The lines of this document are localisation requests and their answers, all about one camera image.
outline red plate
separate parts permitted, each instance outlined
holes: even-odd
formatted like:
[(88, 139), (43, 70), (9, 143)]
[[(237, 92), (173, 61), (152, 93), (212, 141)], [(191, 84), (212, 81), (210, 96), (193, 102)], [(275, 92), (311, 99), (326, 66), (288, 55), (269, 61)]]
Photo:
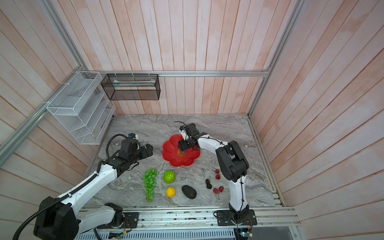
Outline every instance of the red plate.
[(200, 157), (200, 151), (188, 149), (187, 152), (180, 151), (178, 142), (183, 140), (181, 135), (173, 135), (163, 144), (163, 158), (173, 167), (191, 166), (195, 159)]

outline wooden wall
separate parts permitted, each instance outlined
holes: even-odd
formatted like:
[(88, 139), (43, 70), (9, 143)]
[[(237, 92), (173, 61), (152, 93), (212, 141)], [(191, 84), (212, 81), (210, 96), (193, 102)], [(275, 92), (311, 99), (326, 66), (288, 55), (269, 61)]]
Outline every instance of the wooden wall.
[[(87, 67), (263, 70), (296, 0), (52, 0)], [(247, 113), (261, 78), (161, 78), (159, 101), (118, 114)]]
[[(39, 1), (0, 1), (0, 144), (77, 66)], [(47, 196), (82, 181), (93, 154), (48, 115), (0, 169), (2, 238), (11, 239)], [(35, 239), (33, 224), (20, 239)]]
[(383, 12), (309, 1), (252, 116), (308, 239), (384, 239)]

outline marble countertop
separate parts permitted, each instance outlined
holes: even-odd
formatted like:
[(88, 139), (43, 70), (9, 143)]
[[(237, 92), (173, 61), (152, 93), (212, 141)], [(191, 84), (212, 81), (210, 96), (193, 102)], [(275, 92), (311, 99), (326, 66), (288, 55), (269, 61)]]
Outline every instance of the marble countertop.
[[(202, 149), (201, 155), (190, 167), (172, 167), (162, 158), (162, 145), (172, 135), (178, 134), (181, 123), (195, 123), (200, 132), (206, 132), (212, 137), (222, 140), (235, 140), (242, 148), (249, 162), (247, 179), (245, 182), (245, 195), (249, 206), (268, 207), (275, 206), (268, 179), (264, 172), (259, 151), (253, 139), (247, 116), (236, 115), (117, 115), (107, 136), (102, 143), (97, 160), (91, 167), (91, 172), (96, 170), (97, 162), (106, 159), (105, 147), (109, 139), (117, 134), (139, 135), (141, 145), (149, 143), (153, 146), (153, 156), (140, 160), (140, 164), (132, 171), (124, 172), (115, 181), (102, 188), (86, 207), (100, 206), (112, 202), (120, 206), (225, 206), (230, 200), (229, 182), (224, 176), (220, 180), (215, 179), (214, 169), (219, 169), (217, 158), (214, 154)], [(115, 138), (109, 148), (110, 154), (120, 149), (122, 138)], [(151, 203), (146, 200), (143, 174), (146, 170), (155, 168), (160, 174), (157, 176), (157, 186), (154, 189), (154, 198)], [(176, 180), (172, 184), (166, 184), (162, 180), (164, 172), (172, 170), (176, 174)], [(207, 189), (205, 179), (210, 178), (213, 188), (224, 187), (217, 199), (212, 189)], [(189, 185), (197, 191), (195, 199), (187, 198), (181, 191), (183, 185)], [(166, 196), (168, 187), (176, 189), (173, 198)]]

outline green grapes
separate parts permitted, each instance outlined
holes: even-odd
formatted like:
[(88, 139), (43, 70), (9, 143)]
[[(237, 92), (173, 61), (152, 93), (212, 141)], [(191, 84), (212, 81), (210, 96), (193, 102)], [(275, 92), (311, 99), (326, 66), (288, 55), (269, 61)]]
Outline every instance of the green grapes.
[(156, 179), (155, 177), (159, 174), (156, 169), (152, 168), (145, 172), (143, 179), (144, 179), (144, 186), (146, 189), (147, 194), (147, 201), (152, 202), (153, 199), (153, 188), (156, 186)]

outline yellow fruit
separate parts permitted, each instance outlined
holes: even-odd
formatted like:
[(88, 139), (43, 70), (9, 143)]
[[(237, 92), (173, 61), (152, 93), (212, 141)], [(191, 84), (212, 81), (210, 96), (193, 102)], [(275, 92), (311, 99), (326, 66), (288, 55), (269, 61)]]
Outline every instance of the yellow fruit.
[(167, 189), (167, 196), (168, 197), (173, 197), (175, 194), (176, 194), (176, 189), (174, 189), (173, 187), (169, 187)]

